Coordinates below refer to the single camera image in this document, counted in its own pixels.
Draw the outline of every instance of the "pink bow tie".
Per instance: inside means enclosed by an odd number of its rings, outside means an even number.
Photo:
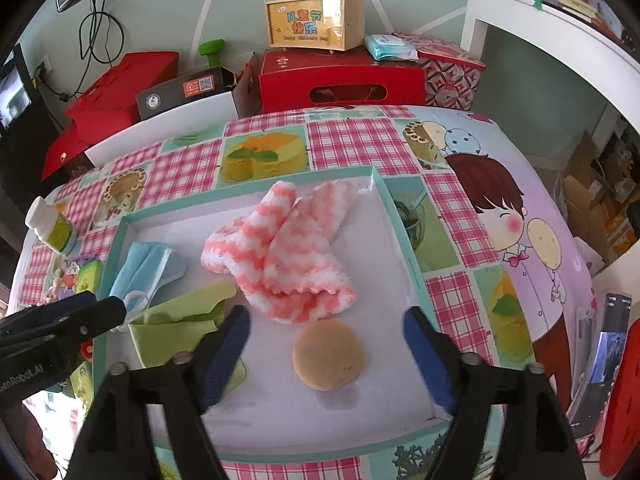
[[[525,251],[520,251],[518,256],[511,256],[508,261],[511,267],[517,267],[522,260],[526,260],[528,257],[529,255]]]

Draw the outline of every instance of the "screw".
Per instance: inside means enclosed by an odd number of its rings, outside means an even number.
[[[526,368],[534,375],[542,375],[545,373],[545,367],[540,363],[529,363]]]
[[[126,363],[116,363],[110,368],[109,373],[111,375],[122,375],[127,370],[129,370],[129,367]]]
[[[193,354],[188,351],[178,352],[174,355],[172,361],[177,365],[187,364],[189,361],[193,359]]]
[[[482,363],[482,358],[475,352],[464,352],[460,358],[464,364],[478,366]]]

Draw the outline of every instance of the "green wall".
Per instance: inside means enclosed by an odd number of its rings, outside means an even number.
[[[191,44],[205,0],[107,0],[106,10],[126,30],[125,52],[177,50],[180,70],[206,64],[196,57],[190,66]],[[223,58],[241,68],[254,50],[264,48],[267,0],[212,0],[204,14],[200,41],[225,38]],[[394,30],[413,31],[466,6],[466,0],[379,0]],[[47,0],[20,38],[27,64],[35,67],[45,54],[53,67],[50,84],[58,91],[73,92],[84,72],[79,59],[78,25],[89,11],[85,0],[69,10],[56,12]],[[88,35],[89,20],[84,36]],[[460,42],[464,16],[459,15],[431,29],[428,34]],[[106,27],[97,40],[102,51]],[[368,33],[385,32],[371,0],[366,3]],[[115,52],[119,33],[111,28],[109,50]],[[583,79],[535,47],[499,30],[492,30],[484,54],[488,65],[478,92],[478,112],[494,118],[524,153],[549,155],[548,144],[558,143],[559,156],[570,153],[585,128],[592,130],[604,107],[604,99]],[[108,65],[92,62],[82,89],[99,77]],[[50,108],[64,120],[64,104],[43,89]]]

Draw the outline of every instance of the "mask ear loop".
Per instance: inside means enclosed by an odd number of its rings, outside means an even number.
[[[129,303],[133,298],[142,298],[140,304],[134,309],[129,311]],[[125,332],[127,330],[127,325],[138,315],[140,312],[145,310],[149,305],[149,298],[142,290],[132,290],[129,294],[127,294],[122,300],[125,308],[127,309],[127,315],[125,316],[124,323],[121,324],[117,328],[112,328],[111,331],[115,332],[119,330],[120,332]]]

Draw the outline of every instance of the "green dumbbell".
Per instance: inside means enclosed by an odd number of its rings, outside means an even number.
[[[209,68],[220,66],[220,52],[225,47],[225,40],[211,40],[198,47],[198,54],[207,56]]]

